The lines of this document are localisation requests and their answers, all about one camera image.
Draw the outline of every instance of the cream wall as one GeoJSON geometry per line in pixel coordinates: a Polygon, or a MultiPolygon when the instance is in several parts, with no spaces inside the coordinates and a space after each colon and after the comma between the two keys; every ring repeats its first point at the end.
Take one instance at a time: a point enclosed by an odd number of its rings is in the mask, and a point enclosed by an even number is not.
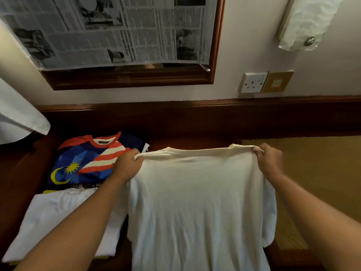
{"type": "Polygon", "coordinates": [[[274,34],[288,0],[226,0],[213,85],[53,91],[0,28],[0,77],[33,104],[83,104],[237,98],[245,72],[295,70],[282,94],[361,94],[361,0],[344,0],[321,45],[310,52],[277,47],[274,34]]]}

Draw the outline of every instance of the power socket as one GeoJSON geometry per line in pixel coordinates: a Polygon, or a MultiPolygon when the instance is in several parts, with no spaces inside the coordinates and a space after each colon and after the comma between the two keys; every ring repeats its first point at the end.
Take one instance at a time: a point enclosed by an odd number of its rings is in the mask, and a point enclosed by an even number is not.
{"type": "Polygon", "coordinates": [[[241,83],[241,93],[259,93],[266,82],[268,72],[245,73],[241,83]]]}

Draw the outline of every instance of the newspaper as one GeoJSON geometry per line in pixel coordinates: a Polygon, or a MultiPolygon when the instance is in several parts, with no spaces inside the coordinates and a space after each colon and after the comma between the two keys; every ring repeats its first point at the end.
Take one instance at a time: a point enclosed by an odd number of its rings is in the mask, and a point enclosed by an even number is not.
{"type": "Polygon", "coordinates": [[[208,65],[217,0],[0,0],[0,18],[39,70],[208,65]]]}

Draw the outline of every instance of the brass wall plate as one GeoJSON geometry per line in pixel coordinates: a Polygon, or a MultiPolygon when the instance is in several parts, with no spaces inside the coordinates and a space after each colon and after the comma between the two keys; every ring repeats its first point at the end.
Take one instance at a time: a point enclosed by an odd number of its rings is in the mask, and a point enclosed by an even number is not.
{"type": "Polygon", "coordinates": [[[285,72],[270,72],[262,89],[262,93],[283,92],[294,73],[295,72],[293,70],[285,72]]]}

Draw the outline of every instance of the t-shirt sleeve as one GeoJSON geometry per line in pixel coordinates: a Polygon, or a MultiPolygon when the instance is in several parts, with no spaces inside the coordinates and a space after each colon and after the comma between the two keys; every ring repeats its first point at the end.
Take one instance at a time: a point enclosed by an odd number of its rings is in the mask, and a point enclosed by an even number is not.
{"type": "Polygon", "coordinates": [[[271,245],[276,232],[277,204],[273,186],[265,179],[263,185],[262,246],[271,245]]]}

